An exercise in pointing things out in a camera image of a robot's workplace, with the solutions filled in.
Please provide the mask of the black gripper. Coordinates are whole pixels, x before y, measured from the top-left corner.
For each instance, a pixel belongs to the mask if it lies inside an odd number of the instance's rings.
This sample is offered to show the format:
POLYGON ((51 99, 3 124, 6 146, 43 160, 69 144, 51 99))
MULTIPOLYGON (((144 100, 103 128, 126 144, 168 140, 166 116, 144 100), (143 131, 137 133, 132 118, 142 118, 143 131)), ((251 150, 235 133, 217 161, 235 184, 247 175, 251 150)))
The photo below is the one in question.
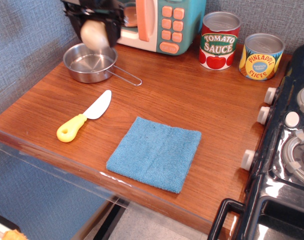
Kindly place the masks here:
POLYGON ((110 47, 114 47, 121 37, 124 23, 124 6, 117 0, 62 0, 64 12, 80 41, 81 29, 86 20, 105 23, 110 47))

